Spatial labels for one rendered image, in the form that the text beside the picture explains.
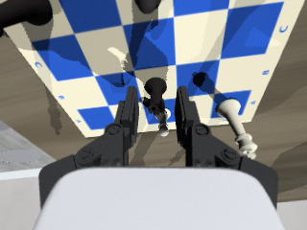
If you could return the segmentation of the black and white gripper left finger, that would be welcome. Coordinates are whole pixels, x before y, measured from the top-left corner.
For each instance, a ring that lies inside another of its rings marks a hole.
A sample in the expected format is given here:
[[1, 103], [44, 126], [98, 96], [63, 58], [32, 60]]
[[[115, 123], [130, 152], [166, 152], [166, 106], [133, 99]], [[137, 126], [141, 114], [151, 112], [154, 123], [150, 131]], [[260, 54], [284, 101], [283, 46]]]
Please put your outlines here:
[[129, 149], [136, 143], [138, 120], [137, 87], [128, 86], [126, 99], [118, 104], [114, 123], [105, 127], [103, 135], [79, 149], [77, 154], [61, 158], [40, 170], [40, 211], [53, 186], [66, 173], [83, 167], [128, 166]]

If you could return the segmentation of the blue and cream chessboard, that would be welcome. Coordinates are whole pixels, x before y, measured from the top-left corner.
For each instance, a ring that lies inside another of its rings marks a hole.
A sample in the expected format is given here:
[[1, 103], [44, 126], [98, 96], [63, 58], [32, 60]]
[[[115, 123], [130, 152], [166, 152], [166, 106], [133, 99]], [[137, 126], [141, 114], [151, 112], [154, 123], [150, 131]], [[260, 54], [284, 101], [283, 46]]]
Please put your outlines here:
[[166, 81], [162, 95], [176, 129], [177, 89], [186, 86], [201, 123], [228, 124], [217, 106], [237, 100], [250, 122], [305, 0], [161, 0], [151, 14], [134, 0], [49, 0], [42, 26], [4, 28], [85, 137], [114, 123], [128, 86], [137, 87], [137, 132], [156, 131], [148, 79]]

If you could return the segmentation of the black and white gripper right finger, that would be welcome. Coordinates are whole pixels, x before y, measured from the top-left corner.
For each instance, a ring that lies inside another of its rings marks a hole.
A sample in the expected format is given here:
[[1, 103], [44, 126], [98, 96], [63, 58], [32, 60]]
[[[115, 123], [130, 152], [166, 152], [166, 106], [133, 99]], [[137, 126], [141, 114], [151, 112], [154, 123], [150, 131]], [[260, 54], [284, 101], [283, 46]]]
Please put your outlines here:
[[175, 104], [177, 142], [185, 152], [185, 167], [225, 167], [248, 173], [256, 178], [277, 210], [278, 174], [258, 161], [239, 153], [211, 134], [201, 123], [195, 101], [190, 101], [186, 86], [177, 89]]

